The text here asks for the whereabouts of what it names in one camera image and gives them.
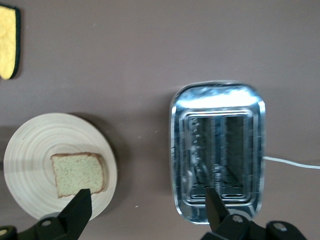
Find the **bread crust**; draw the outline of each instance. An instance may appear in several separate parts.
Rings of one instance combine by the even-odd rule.
[[[104,159],[102,158],[102,156],[98,153],[93,153],[93,152],[56,153],[56,154],[52,155],[50,157],[50,159],[51,159],[51,165],[52,165],[53,174],[54,174],[55,186],[58,188],[57,174],[56,174],[55,168],[54,168],[54,157],[60,158],[60,157],[70,157],[70,156],[87,156],[87,157],[94,157],[98,160],[98,163],[102,169],[102,187],[98,191],[91,192],[91,195],[101,193],[106,187],[106,169],[103,164]],[[73,193],[68,194],[68,195],[63,195],[63,194],[59,195],[58,194],[58,198],[60,199],[63,197],[69,197],[71,195],[75,195],[75,194],[73,194]]]

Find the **yellow fabric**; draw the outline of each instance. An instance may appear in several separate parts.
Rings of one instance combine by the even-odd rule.
[[[14,9],[0,5],[0,76],[9,79],[16,65],[17,18]]]

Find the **white cable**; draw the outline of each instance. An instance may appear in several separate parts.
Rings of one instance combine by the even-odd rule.
[[[294,161],[289,161],[289,160],[276,158],[276,157],[271,157],[271,156],[264,156],[263,159],[269,160],[269,161],[274,161],[274,162],[279,162],[279,163],[283,163],[283,164],[289,164],[289,165],[293,165],[293,166],[300,167],[300,168],[320,169],[320,165],[302,164],[302,163],[297,163],[297,162],[294,162]]]

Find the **screw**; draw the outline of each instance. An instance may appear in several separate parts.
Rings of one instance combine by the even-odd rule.
[[[49,226],[51,224],[51,220],[45,220],[43,223],[41,223],[42,227]]]
[[[285,226],[285,225],[283,225],[283,224],[282,224],[282,223],[280,223],[280,222],[276,222],[276,223],[274,223],[274,224],[273,224],[273,226],[274,226],[276,229],[280,230],[281,232],[285,232],[285,231],[287,231],[286,226]]]
[[[232,220],[237,223],[242,223],[244,221],[239,215],[233,215]]]
[[[0,230],[0,236],[5,235],[8,232],[8,229],[1,229]]]

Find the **metallic toaster rim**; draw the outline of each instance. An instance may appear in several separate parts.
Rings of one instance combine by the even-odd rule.
[[[170,105],[170,164],[171,186],[178,213],[194,224],[208,224],[205,204],[188,200],[185,152],[186,132],[182,122],[186,116],[214,116],[215,114],[253,115],[253,154],[251,195],[239,202],[224,199],[228,209],[242,211],[254,217],[261,208],[264,186],[265,103],[249,85],[234,81],[206,81],[185,86],[173,97]]]

